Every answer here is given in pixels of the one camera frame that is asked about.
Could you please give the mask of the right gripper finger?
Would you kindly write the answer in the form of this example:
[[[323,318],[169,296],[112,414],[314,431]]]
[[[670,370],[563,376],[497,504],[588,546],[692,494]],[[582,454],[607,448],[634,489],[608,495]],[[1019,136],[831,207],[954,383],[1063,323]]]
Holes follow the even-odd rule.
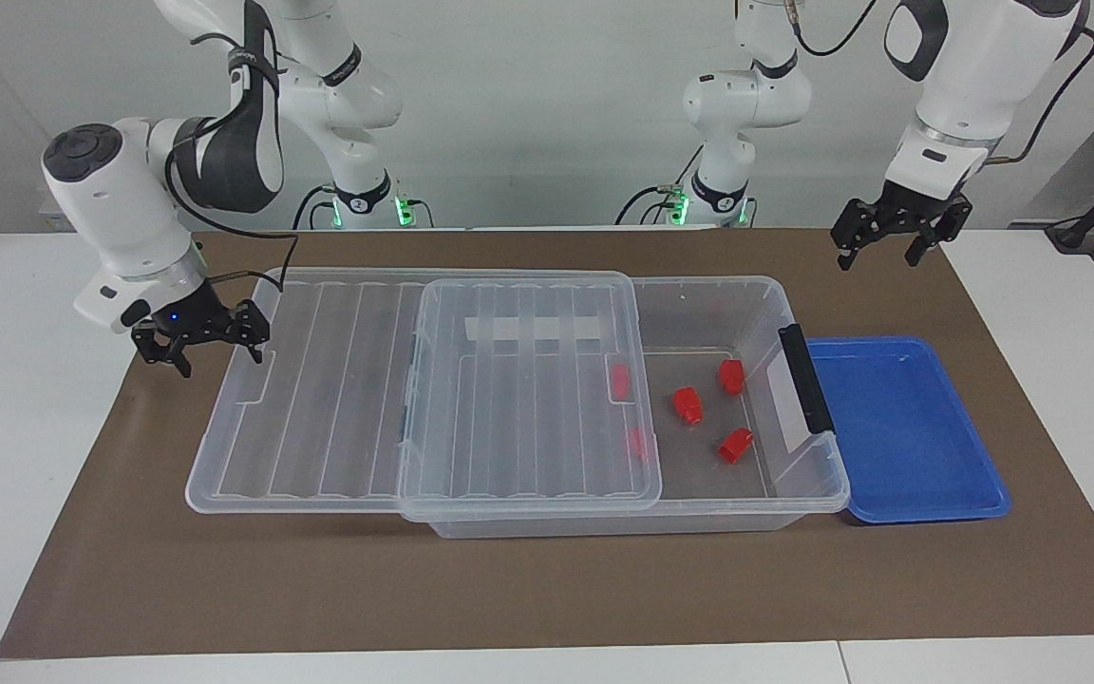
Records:
[[[148,366],[165,364],[177,369],[179,376],[193,376],[193,366],[185,355],[182,339],[160,341],[156,329],[133,329],[133,345]]]
[[[271,324],[254,300],[240,300],[226,311],[224,341],[242,347],[253,363],[261,364],[261,346],[271,338]]]

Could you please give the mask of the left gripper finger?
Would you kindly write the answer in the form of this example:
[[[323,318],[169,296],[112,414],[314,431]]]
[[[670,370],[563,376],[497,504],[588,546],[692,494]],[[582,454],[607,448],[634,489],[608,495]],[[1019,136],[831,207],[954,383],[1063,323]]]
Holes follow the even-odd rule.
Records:
[[[859,253],[881,239],[876,207],[864,200],[848,200],[834,221],[830,237],[839,251],[838,267],[847,273],[854,265]]]
[[[932,218],[917,218],[915,220],[915,239],[904,256],[909,267],[916,267],[920,260],[923,260],[928,252],[942,243],[958,237],[961,228],[968,220],[971,209],[973,206],[967,196],[956,194],[954,198],[948,200],[947,206],[941,211],[936,211]]]

